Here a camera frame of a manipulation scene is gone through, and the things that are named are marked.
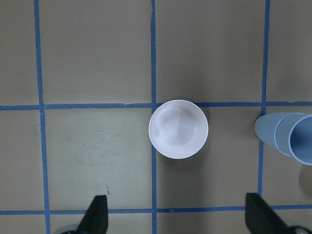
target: cup rim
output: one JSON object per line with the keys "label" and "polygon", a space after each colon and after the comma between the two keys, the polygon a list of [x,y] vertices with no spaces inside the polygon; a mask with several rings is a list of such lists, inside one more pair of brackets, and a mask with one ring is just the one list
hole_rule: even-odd
{"label": "cup rim", "polygon": [[290,150],[292,156],[293,156],[296,160],[298,160],[299,162],[301,162],[301,163],[303,163],[303,164],[306,164],[306,165],[310,165],[310,166],[312,165],[312,162],[309,163],[309,162],[305,162],[305,161],[299,159],[299,158],[296,156],[296,154],[293,152],[292,147],[291,147],[291,136],[292,136],[293,130],[295,129],[295,127],[297,126],[298,123],[300,123],[301,121],[303,121],[303,120],[306,119],[306,118],[311,118],[311,117],[312,117],[312,114],[311,114],[311,115],[304,115],[302,118],[300,118],[299,120],[297,120],[297,121],[295,122],[295,124],[292,126],[291,130],[289,131],[289,135],[288,135],[288,146],[289,146],[289,150]]}

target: stacked blue cups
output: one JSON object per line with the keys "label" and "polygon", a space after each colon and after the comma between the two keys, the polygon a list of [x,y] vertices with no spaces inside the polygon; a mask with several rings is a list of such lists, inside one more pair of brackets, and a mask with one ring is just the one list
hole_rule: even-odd
{"label": "stacked blue cups", "polygon": [[254,131],[264,143],[284,155],[312,165],[312,115],[267,114],[257,119]]}

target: bowl rim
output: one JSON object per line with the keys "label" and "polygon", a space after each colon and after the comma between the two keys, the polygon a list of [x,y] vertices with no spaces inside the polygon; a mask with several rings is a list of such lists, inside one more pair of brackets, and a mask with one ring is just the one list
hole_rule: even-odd
{"label": "bowl rim", "polygon": [[[193,152],[192,154],[190,154],[190,155],[186,155],[186,156],[183,156],[183,157],[176,157],[176,156],[172,156],[172,155],[168,155],[168,154],[163,154],[161,151],[159,151],[159,149],[158,149],[157,147],[155,147],[154,142],[153,142],[153,139],[152,139],[152,137],[151,137],[151,122],[152,122],[152,119],[155,117],[155,113],[157,113],[159,110],[161,110],[161,109],[160,109],[161,107],[163,108],[164,106],[170,104],[171,102],[185,102],[185,103],[191,104],[192,106],[195,106],[195,107],[196,107],[198,110],[200,110],[200,112],[202,113],[203,119],[206,120],[206,121],[205,121],[205,126],[206,126],[207,131],[206,131],[206,134],[205,134],[205,139],[204,139],[204,141],[203,141],[203,144],[202,144],[196,151],[194,151],[194,152]],[[149,138],[150,138],[150,141],[151,141],[152,145],[155,147],[155,149],[156,149],[159,153],[161,153],[162,155],[164,155],[164,156],[166,156],[166,157],[168,157],[168,158],[172,158],[172,159],[184,159],[184,158],[188,158],[188,157],[191,157],[191,156],[195,155],[195,154],[204,146],[204,144],[206,143],[207,138],[208,138],[209,124],[208,124],[208,120],[207,120],[206,115],[204,114],[204,112],[203,112],[197,105],[195,105],[194,103],[192,103],[192,102],[190,102],[190,101],[187,101],[187,100],[175,99],[175,100],[170,100],[170,101],[168,101],[168,102],[163,103],[162,105],[160,105],[160,106],[154,111],[154,113],[153,113],[152,116],[151,116],[150,122],[149,122],[148,133],[149,133]]]}

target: white bowl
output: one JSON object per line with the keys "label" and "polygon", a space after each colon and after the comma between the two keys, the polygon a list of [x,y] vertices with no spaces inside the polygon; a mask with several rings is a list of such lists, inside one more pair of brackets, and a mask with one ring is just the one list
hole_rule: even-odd
{"label": "white bowl", "polygon": [[182,159],[203,147],[208,136],[208,122],[195,104],[172,100],[156,109],[148,130],[158,152],[169,158]]}

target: plastic cup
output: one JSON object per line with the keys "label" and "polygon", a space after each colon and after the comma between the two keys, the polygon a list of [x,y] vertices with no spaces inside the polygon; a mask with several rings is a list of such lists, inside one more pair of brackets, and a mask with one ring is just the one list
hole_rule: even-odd
{"label": "plastic cup", "polygon": [[272,113],[261,116],[254,124],[254,132],[267,145],[286,154],[280,149],[276,142],[276,130],[283,119],[292,115],[301,115],[301,113]]}
{"label": "plastic cup", "polygon": [[299,162],[312,165],[312,115],[284,118],[276,130],[279,148]]}

